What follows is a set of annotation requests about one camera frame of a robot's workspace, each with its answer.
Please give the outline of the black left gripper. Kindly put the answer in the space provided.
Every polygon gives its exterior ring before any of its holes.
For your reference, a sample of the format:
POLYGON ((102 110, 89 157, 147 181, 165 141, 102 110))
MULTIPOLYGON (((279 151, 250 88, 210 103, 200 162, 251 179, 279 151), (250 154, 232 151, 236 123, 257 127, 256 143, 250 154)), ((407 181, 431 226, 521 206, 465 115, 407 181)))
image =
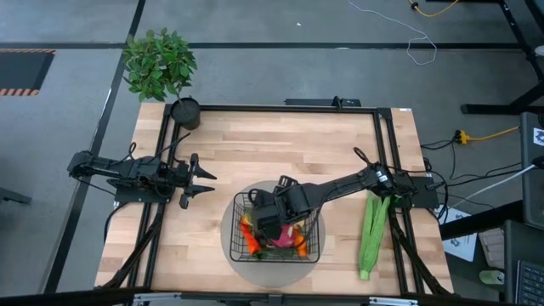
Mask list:
POLYGON ((214 191, 213 187, 193 184, 193 178, 195 175, 197 178, 204 179, 217 178, 213 174, 201 168, 198 161, 199 157, 196 153, 192 153, 188 161, 176 160, 178 163, 176 168, 176 176, 178 177, 178 183, 183 189, 183 194, 179 200, 179 205, 182 209, 187 209, 190 199, 194 198, 195 196, 201 193, 214 191))

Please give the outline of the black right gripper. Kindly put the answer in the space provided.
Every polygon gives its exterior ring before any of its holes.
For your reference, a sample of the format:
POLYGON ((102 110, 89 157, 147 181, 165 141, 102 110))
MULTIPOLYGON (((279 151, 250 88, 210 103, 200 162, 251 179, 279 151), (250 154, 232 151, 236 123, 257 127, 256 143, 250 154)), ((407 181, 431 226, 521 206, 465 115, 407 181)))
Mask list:
POLYGON ((275 193, 254 190, 254 226, 270 239, 279 239, 283 225, 307 218, 323 202, 317 184, 295 184, 275 193))

